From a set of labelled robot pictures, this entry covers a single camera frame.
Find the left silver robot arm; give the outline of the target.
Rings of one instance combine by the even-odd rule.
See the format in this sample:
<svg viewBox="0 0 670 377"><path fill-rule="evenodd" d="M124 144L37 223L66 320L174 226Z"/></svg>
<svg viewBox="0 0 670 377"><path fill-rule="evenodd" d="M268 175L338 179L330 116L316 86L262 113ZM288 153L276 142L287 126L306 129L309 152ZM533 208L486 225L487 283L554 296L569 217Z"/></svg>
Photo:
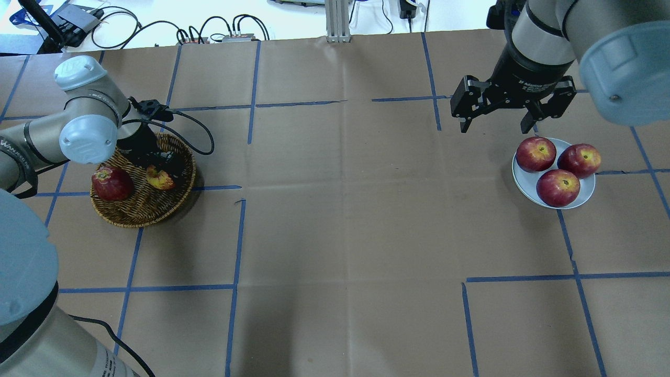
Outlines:
<svg viewBox="0 0 670 377"><path fill-rule="evenodd" d="M158 376L201 375L188 346L192 339L183 320L191 293L165 286L141 286L140 275L149 271L148 257L176 256L174 224L148 229L115 229L88 206L85 196L61 195L69 179L69 166L48 173L46 186L32 198L21 200L2 192L2 290L15 285L21 295L32 296L32 285L50 283L40 302L31 306L40 315L20 309L21 317L2 324L2 341L19 332L24 322L34 327L30 337L2 362L2 376L101 376L103 361L115 366L128 362L126 351L114 354L88 329L58 306L57 280L51 260L65 256L65 305L84 314L120 309L118 332L141 354Z"/></svg>

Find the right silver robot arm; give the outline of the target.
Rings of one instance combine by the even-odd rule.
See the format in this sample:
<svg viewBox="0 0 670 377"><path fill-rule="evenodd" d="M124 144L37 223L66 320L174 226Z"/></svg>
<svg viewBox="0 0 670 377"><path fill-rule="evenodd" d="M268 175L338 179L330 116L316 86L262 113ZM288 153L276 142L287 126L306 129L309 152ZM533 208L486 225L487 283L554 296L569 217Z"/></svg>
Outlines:
<svg viewBox="0 0 670 377"><path fill-rule="evenodd" d="M487 27L506 43L490 78L464 76L450 100L465 133L478 116L526 109L521 132L559 118L579 76L596 109L620 126L668 120L668 1L497 1Z"/></svg>

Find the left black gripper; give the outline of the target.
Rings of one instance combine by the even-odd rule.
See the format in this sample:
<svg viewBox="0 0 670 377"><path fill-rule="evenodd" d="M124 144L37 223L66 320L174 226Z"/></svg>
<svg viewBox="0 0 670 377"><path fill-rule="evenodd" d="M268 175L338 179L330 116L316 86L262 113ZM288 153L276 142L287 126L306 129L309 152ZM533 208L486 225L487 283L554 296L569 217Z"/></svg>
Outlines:
<svg viewBox="0 0 670 377"><path fill-rule="evenodd" d="M141 123L134 134L118 139L116 146L129 162L142 169L153 165L157 170L181 170L181 158L174 152L161 150L148 124Z"/></svg>

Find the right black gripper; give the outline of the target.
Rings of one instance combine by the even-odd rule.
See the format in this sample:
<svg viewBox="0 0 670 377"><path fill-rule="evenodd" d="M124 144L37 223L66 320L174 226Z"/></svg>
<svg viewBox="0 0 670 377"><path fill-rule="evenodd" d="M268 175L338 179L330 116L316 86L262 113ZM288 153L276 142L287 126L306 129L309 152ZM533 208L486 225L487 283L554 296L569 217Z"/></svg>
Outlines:
<svg viewBox="0 0 670 377"><path fill-rule="evenodd" d="M521 132L528 134L537 122L565 112L577 89L566 74L571 62L547 65L524 57L513 45L505 45L486 80L465 75L450 99L451 115L460 119L466 133L472 120L497 109L522 109Z"/></svg>

